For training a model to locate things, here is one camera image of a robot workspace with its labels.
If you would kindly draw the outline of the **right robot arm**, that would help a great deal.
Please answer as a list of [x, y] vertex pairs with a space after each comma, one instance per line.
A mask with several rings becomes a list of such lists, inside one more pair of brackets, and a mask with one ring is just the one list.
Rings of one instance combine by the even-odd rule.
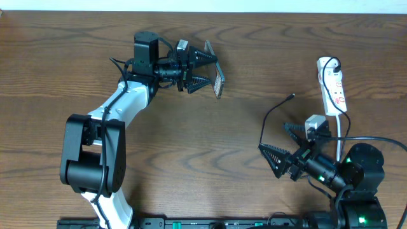
[[285, 131], [299, 148], [294, 152], [260, 143], [258, 148], [275, 177], [289, 174], [297, 181], [303, 174], [314, 178], [335, 193], [329, 195], [328, 212], [309, 212], [289, 228], [386, 228], [387, 220], [376, 197], [384, 179], [383, 155], [366, 143], [353, 145], [344, 161], [337, 162], [322, 152], [329, 142], [329, 123], [316, 127], [284, 124]]

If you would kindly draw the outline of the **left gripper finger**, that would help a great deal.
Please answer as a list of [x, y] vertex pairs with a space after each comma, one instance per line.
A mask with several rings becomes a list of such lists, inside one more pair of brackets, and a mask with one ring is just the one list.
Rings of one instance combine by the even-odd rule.
[[210, 85], [210, 79], [204, 76], [193, 75], [192, 78], [187, 81], [186, 89], [189, 94], [196, 92], [197, 90]]
[[217, 61], [218, 59], [215, 55], [205, 53], [194, 46], [189, 47], [189, 62], [192, 64], [193, 68], [214, 64]]

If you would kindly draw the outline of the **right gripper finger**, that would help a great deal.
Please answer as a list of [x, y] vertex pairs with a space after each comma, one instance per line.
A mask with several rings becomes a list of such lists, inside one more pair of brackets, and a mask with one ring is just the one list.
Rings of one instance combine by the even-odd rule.
[[268, 162], [276, 178], [279, 179], [291, 166], [291, 154], [289, 151], [263, 143], [258, 145], [258, 149]]
[[305, 127], [303, 125], [297, 125], [293, 123], [284, 123], [283, 124], [284, 130], [289, 134], [291, 139], [300, 147], [302, 147], [306, 143], [306, 139], [301, 138], [297, 135], [297, 132], [305, 133]]

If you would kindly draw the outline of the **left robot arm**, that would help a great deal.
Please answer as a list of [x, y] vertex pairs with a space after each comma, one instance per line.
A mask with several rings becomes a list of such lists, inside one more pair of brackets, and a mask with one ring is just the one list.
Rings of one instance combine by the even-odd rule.
[[179, 40], [166, 56], [155, 32], [134, 35], [134, 57], [112, 59], [121, 76], [118, 88], [97, 109], [66, 121], [60, 180], [92, 205], [95, 219], [60, 219], [57, 228], [140, 228], [141, 220], [121, 188], [126, 170], [126, 129], [157, 91], [173, 85], [192, 94], [211, 85], [220, 98], [224, 76], [210, 41], [201, 50]]

